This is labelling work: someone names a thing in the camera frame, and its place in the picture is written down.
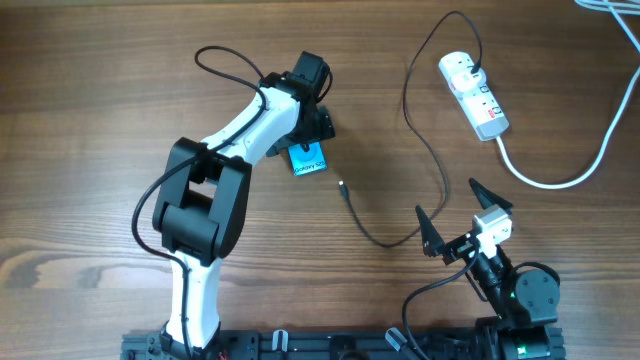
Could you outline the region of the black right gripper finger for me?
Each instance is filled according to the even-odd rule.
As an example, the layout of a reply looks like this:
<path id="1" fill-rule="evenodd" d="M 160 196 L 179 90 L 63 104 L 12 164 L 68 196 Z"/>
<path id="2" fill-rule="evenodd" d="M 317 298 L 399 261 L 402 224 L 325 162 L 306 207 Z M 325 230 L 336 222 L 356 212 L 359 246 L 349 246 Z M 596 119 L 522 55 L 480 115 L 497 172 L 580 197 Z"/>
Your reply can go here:
<path id="1" fill-rule="evenodd" d="M 489 209 L 494 205 L 499 206 L 503 210 L 511 210 L 513 208 L 513 204 L 511 202 L 490 191 L 476 179 L 470 178 L 468 182 L 483 210 Z"/>
<path id="2" fill-rule="evenodd" d="M 415 211 L 421 232 L 423 253 L 429 257 L 440 256 L 445 248 L 444 240 L 420 205 L 415 207 Z"/>

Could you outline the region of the Galaxy S25 smartphone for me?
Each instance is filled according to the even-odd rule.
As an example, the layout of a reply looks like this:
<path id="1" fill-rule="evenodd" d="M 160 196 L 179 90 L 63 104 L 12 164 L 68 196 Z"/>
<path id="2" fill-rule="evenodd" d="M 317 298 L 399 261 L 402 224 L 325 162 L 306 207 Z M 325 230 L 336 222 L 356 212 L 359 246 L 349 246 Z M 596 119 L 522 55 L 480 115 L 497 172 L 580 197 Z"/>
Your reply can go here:
<path id="1" fill-rule="evenodd" d="M 288 148 L 289 158 L 295 176 L 304 176 L 327 169 L 325 156 L 319 142 Z"/>

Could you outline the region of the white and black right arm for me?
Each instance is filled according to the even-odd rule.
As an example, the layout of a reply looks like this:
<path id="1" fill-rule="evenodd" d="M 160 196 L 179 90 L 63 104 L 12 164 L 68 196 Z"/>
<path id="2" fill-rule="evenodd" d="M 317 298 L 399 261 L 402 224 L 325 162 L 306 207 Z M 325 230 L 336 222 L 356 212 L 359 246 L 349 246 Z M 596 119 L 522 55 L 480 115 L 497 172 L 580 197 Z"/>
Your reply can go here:
<path id="1" fill-rule="evenodd" d="M 408 324 L 407 308 L 413 298 L 465 276 L 495 312 L 476 320 L 470 345 L 473 358 L 564 359 L 562 330 L 553 326 L 558 321 L 559 274 L 539 262 L 514 265 L 501 247 L 513 232 L 513 204 L 473 178 L 469 185 L 482 211 L 473 217 L 471 230 L 450 242 L 442 239 L 421 206 L 415 208 L 423 253 L 440 256 L 447 265 L 462 260 L 464 267 L 411 293 L 403 303 L 403 324 Z"/>

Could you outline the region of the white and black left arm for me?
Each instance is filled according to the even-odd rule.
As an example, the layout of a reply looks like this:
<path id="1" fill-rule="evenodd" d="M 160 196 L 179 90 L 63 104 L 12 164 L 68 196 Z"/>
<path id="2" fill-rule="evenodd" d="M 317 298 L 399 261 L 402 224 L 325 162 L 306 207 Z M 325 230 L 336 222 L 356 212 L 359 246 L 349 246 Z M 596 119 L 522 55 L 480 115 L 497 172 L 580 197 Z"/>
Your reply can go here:
<path id="1" fill-rule="evenodd" d="M 221 266 L 244 227 L 252 171 L 264 157 L 334 137 L 321 104 L 331 82 L 324 59 L 302 52 L 292 70 L 262 75 L 251 87 L 254 98 L 221 130 L 172 146 L 152 215 L 172 267 L 171 315 L 160 332 L 164 354 L 213 357 Z"/>

